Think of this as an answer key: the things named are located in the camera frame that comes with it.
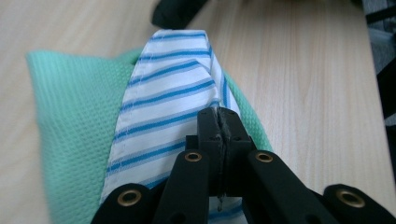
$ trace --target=gray floor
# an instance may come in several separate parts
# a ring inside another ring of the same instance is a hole
[[[376,12],[396,4],[396,0],[362,0],[362,2],[365,14]],[[370,24],[369,28],[395,33],[396,19],[392,18],[389,20],[379,21]],[[371,46],[374,57],[375,71],[378,74],[393,58],[396,57],[396,48],[391,45],[373,43],[373,41]],[[386,119],[385,123],[386,125],[396,125],[396,114]]]

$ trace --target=mint green towel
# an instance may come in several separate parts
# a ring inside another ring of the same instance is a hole
[[[90,223],[98,209],[122,96],[141,50],[114,59],[53,51],[27,55],[54,223]],[[258,148],[272,150],[248,100],[226,78],[248,133]]]

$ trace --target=light wood tabletop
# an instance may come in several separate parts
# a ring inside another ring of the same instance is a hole
[[[34,49],[116,56],[158,28],[156,1],[0,1],[0,223],[49,223]],[[189,26],[257,112],[274,152],[312,190],[343,183],[396,215],[395,184],[363,12],[347,0],[209,1]]]

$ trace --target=textured green fabric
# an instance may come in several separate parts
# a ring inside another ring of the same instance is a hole
[[[90,223],[98,209],[122,96],[141,50],[115,59],[53,51],[27,55],[54,223]],[[258,148],[271,150],[253,109],[227,79],[247,131]]]

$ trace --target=white cloth with blue stripes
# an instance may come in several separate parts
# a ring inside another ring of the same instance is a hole
[[[205,31],[158,31],[140,55],[125,90],[111,146],[103,202],[128,183],[153,188],[170,175],[198,111],[223,106],[239,114]],[[209,203],[210,223],[244,223],[240,198]]]

